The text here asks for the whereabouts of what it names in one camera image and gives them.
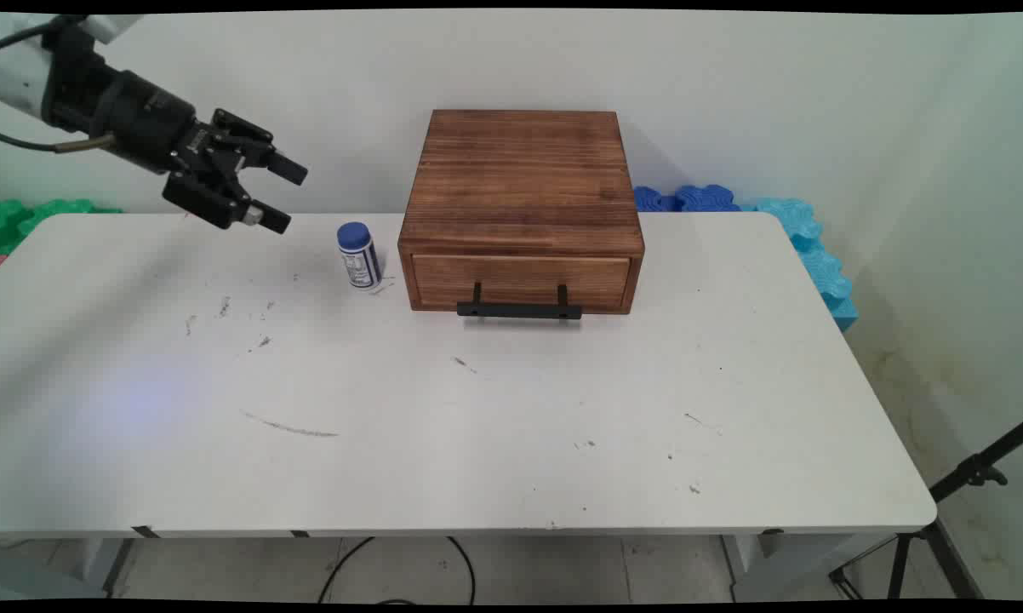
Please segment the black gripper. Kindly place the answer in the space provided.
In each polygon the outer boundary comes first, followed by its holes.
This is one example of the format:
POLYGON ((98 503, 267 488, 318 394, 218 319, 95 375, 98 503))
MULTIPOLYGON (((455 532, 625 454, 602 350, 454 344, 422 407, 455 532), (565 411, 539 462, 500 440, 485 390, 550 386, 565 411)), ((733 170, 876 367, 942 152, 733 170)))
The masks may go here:
POLYGON ((227 110, 215 110, 212 151, 232 155, 234 170, 209 171, 202 140, 208 125, 188 101, 133 72, 99 72, 90 80, 90 136, 110 139, 103 150, 155 175, 169 172, 163 198, 202 221, 227 230, 235 224, 283 234, 290 214, 251 198, 239 170, 264 168, 301 186, 308 169, 273 143, 273 135, 227 110))

